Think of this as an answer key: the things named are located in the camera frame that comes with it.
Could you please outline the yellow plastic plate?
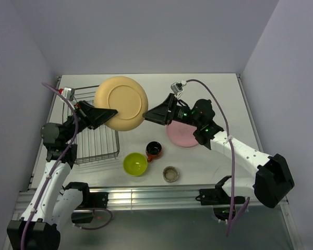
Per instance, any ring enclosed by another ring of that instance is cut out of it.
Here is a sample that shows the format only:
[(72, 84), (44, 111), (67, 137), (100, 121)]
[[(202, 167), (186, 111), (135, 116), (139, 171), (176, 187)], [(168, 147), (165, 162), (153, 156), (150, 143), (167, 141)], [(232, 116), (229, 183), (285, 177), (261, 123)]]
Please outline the yellow plastic plate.
[(142, 115), (148, 110), (148, 98), (137, 81), (116, 76), (99, 85), (94, 95), (94, 107), (117, 110), (117, 114), (105, 125), (116, 131), (130, 131), (143, 122)]

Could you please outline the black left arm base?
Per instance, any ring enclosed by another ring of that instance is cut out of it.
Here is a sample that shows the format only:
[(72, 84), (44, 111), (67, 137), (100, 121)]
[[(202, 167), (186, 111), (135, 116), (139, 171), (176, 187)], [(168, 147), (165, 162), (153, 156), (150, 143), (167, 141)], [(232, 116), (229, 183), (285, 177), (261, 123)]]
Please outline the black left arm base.
[(106, 208), (108, 193), (84, 193), (80, 190), (66, 190), (55, 205), (58, 211), (72, 212), (76, 209)]

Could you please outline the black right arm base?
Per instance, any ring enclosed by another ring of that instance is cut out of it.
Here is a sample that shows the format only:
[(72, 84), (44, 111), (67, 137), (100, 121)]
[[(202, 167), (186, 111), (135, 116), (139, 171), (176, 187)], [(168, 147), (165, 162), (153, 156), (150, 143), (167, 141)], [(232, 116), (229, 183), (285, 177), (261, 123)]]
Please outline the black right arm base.
[(201, 206), (231, 204), (231, 197), (222, 188), (200, 189), (195, 200), (200, 202)]

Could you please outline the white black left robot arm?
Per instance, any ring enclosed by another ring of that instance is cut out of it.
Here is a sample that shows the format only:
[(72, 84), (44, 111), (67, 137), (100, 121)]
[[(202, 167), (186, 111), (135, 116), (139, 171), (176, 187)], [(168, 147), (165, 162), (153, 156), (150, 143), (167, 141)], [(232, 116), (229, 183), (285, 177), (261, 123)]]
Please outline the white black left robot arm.
[(97, 129), (115, 115), (117, 110), (96, 108), (86, 101), (69, 105), (72, 115), (60, 123), (49, 122), (41, 128), (43, 145), (47, 149), (41, 182), (26, 210), (18, 220), (11, 220), (7, 234), (13, 249), (58, 249), (64, 224), (73, 211), (91, 203), (87, 183), (63, 182), (77, 158), (74, 142), (84, 129)]

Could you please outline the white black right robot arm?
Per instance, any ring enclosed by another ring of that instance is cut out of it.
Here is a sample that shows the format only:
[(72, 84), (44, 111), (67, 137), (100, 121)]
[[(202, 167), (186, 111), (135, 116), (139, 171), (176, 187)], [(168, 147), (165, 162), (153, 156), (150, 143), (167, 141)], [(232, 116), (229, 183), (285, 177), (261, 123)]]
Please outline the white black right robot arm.
[(243, 167), (251, 176), (226, 176), (212, 189), (201, 189), (196, 200), (202, 205), (243, 204), (246, 198), (256, 198), (268, 208), (274, 208), (294, 187), (286, 159), (260, 152), (229, 136), (213, 121), (215, 112), (211, 100), (199, 99), (193, 108), (179, 105), (174, 94), (143, 114), (145, 120), (160, 125), (172, 121), (194, 126), (196, 141), (207, 149), (218, 152)]

